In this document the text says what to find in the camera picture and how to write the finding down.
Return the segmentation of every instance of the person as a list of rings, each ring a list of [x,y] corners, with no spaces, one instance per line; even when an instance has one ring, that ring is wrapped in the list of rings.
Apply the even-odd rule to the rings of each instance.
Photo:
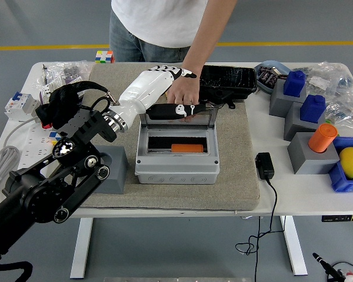
[[[178,78],[168,103],[197,105],[202,67],[237,0],[112,0],[109,43],[117,62],[182,62],[196,79]]]

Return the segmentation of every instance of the human arm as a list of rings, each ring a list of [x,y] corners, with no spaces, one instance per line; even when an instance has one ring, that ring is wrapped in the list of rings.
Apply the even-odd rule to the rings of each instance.
[[[182,68],[197,75],[196,79],[178,78],[168,90],[168,103],[196,105],[202,67],[213,53],[237,0],[209,0],[198,32],[182,63]]]

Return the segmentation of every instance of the yellow lemon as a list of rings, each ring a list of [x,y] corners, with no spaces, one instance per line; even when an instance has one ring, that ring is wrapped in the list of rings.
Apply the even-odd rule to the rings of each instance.
[[[353,147],[347,147],[342,150],[339,157],[345,175],[353,179]]]

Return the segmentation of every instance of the yellow floor line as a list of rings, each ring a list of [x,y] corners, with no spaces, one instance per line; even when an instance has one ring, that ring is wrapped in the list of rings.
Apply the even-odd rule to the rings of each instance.
[[[108,44],[91,45],[35,45],[35,46],[0,46],[0,51],[56,50],[56,49],[108,49]]]
[[[353,41],[291,41],[291,42],[219,42],[220,47],[236,47],[236,46],[339,46],[353,45]]]
[[[260,47],[260,46],[342,46],[353,45],[353,41],[275,41],[275,42],[219,42],[218,47]],[[34,45],[0,46],[0,51],[56,50],[56,49],[108,49],[108,44],[88,45]]]

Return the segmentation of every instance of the black cable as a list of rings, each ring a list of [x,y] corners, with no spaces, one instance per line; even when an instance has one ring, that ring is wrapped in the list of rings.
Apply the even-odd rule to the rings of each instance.
[[[271,221],[269,223],[269,230],[267,232],[260,232],[260,228],[261,228],[261,224],[260,224],[260,217],[259,217],[259,223],[258,223],[258,235],[257,236],[254,236],[254,235],[251,235],[248,237],[248,242],[247,243],[237,243],[235,245],[235,249],[237,251],[239,251],[240,253],[242,254],[246,254],[247,256],[250,255],[250,254],[256,254],[256,262],[255,262],[255,282],[257,281],[257,270],[258,270],[258,250],[259,250],[259,240],[261,237],[264,237],[265,235],[267,234],[271,234],[271,233],[280,233],[280,232],[284,232],[285,231],[285,221],[286,221],[286,217],[284,218],[284,228],[282,230],[278,230],[278,231],[272,231],[272,224],[273,224],[273,217],[274,217],[274,213],[275,213],[275,209],[276,209],[276,205],[277,205],[277,191],[276,189],[273,187],[273,185],[271,184],[271,181],[269,180],[269,177],[268,176],[265,176],[265,180],[267,181],[268,185],[272,188],[272,190],[274,191],[275,193],[275,202],[274,202],[274,205],[273,205],[273,208],[272,208],[272,212],[271,212]],[[254,247],[255,245],[251,243],[251,239],[252,238],[255,238],[256,239],[256,248],[255,250]],[[238,246],[240,245],[248,245],[248,248],[246,251],[242,251],[240,249],[238,249]]]
[[[102,100],[106,100],[107,101],[107,105],[105,106],[105,108],[101,111],[101,113],[105,113],[107,112],[108,108],[110,107],[111,104],[111,100],[109,97],[106,96],[102,96],[99,97],[91,106],[84,106],[84,105],[80,105],[79,108],[80,109],[85,109],[85,110],[94,110],[94,107]]]
[[[20,277],[17,278],[15,282],[26,282],[31,276],[31,273],[33,271],[33,265],[28,261],[0,264],[0,271],[16,270],[16,269],[23,269],[24,272],[21,274]]]
[[[346,261],[339,261],[339,262],[337,262],[337,263],[334,263],[334,264],[332,265],[332,267],[334,267],[334,266],[336,266],[337,264],[340,264],[340,263],[349,264],[351,267],[353,267],[353,264],[348,263],[348,262],[346,262]]]
[[[107,112],[108,108],[110,107],[111,104],[111,100],[109,99],[109,97],[103,96],[103,97],[99,97],[91,106],[92,109],[94,109],[94,107],[102,100],[106,100],[107,101],[107,105],[106,107],[103,109],[103,111],[101,111],[101,113]]]

